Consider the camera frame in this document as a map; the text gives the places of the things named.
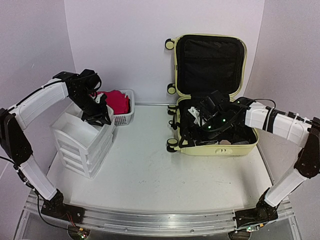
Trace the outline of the white perforated plastic basket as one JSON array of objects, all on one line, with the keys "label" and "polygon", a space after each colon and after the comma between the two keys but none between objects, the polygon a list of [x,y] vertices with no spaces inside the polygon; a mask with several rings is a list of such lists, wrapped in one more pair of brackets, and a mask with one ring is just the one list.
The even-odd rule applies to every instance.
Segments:
[{"label": "white perforated plastic basket", "polygon": [[131,122],[135,112],[135,95],[131,89],[101,91],[107,96],[106,103],[113,109],[116,126],[125,126]]}]

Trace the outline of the magenta pink garment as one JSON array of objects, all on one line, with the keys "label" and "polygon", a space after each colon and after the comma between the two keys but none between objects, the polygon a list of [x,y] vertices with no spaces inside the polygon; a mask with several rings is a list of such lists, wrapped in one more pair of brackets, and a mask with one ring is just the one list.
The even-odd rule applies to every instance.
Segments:
[{"label": "magenta pink garment", "polygon": [[128,114],[131,112],[130,98],[119,90],[98,91],[98,94],[107,96],[106,103],[113,109],[115,115]]}]

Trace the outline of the white plastic drawer organizer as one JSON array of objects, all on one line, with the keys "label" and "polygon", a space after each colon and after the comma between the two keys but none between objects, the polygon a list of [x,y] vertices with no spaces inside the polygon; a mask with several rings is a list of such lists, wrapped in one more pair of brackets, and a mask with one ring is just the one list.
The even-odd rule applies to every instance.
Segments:
[{"label": "white plastic drawer organizer", "polygon": [[114,111],[107,108],[111,124],[90,125],[82,121],[83,111],[71,103],[50,125],[55,146],[63,166],[93,179],[113,144]]}]

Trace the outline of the pale yellow hard-shell suitcase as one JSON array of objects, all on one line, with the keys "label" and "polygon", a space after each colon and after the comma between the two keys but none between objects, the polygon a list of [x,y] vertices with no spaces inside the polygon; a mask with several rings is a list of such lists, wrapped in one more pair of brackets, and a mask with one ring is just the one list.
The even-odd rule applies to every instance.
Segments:
[{"label": "pale yellow hard-shell suitcase", "polygon": [[[212,34],[184,34],[169,38],[164,44],[174,54],[174,82],[167,86],[167,92],[177,94],[175,104],[168,105],[172,116],[170,127],[176,136],[167,140],[170,153],[180,152],[191,156],[242,156],[247,155],[258,143],[258,131],[245,125],[245,114],[251,100],[237,97],[244,79],[247,47],[236,37]],[[193,134],[196,146],[179,147],[180,131],[191,130],[188,109],[202,104],[203,98],[214,92],[229,95],[229,106],[239,107],[240,114],[235,122],[236,136],[231,145],[220,145],[221,140],[198,140]],[[246,145],[234,145],[248,141]]]}]

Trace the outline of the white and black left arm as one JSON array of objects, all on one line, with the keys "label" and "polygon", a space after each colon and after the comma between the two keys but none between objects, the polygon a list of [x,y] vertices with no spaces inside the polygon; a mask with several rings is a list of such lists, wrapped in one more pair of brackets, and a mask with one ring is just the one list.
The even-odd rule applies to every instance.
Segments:
[{"label": "white and black left arm", "polygon": [[42,215],[80,224],[85,210],[65,203],[63,193],[37,163],[25,131],[51,106],[70,99],[71,104],[50,126],[57,153],[65,168],[94,178],[112,146],[115,129],[114,112],[107,96],[99,92],[101,85],[93,70],[62,71],[18,103],[0,110],[0,145],[20,178],[43,199]]}]

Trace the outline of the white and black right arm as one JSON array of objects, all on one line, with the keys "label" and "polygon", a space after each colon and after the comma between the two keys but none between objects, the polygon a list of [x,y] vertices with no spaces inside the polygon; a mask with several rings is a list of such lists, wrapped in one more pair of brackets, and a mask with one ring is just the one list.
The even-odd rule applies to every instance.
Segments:
[{"label": "white and black right arm", "polygon": [[169,111],[177,143],[172,150],[193,156],[244,156],[253,149],[271,177],[252,208],[237,210],[238,228],[278,218],[280,203],[320,173],[320,121],[278,110],[271,99],[214,94],[180,98]]}]

